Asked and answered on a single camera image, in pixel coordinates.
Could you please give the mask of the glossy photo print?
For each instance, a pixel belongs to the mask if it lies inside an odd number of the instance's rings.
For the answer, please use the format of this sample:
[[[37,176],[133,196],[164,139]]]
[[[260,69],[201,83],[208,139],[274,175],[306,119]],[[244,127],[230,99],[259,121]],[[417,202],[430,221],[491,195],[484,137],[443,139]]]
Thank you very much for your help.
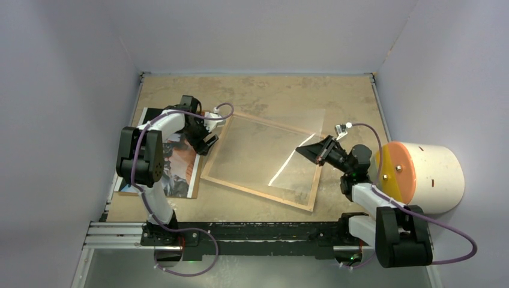
[[[160,183],[167,197],[193,197],[201,155],[179,132],[184,115],[172,109],[146,109],[139,126],[121,130],[115,191],[132,194]]]

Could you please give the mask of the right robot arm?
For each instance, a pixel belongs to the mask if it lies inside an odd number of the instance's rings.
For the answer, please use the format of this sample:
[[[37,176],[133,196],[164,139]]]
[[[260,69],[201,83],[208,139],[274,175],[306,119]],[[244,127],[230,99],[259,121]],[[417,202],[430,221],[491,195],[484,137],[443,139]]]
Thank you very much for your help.
[[[346,152],[333,136],[320,142],[299,146],[295,152],[312,163],[329,164],[343,172],[340,191],[351,202],[365,209],[360,214],[343,214],[337,228],[338,239],[351,244],[360,239],[375,249],[378,262],[384,268],[427,266],[433,262],[427,222],[415,213],[419,206],[406,206],[376,191],[369,169],[372,151],[365,145],[355,145]]]

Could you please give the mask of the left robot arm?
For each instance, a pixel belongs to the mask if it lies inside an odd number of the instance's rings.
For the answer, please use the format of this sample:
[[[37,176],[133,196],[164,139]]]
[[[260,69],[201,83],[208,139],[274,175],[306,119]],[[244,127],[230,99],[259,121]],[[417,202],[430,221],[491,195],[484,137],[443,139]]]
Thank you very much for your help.
[[[175,156],[177,149],[190,151],[192,159],[208,155],[219,140],[213,131],[232,116],[222,116],[221,107],[204,112],[196,97],[183,95],[178,104],[165,107],[144,124],[121,130],[116,174],[140,196],[148,224],[158,225],[155,237],[163,245],[176,243],[182,231],[164,193],[169,183],[163,176],[176,169],[176,162],[168,158]]]

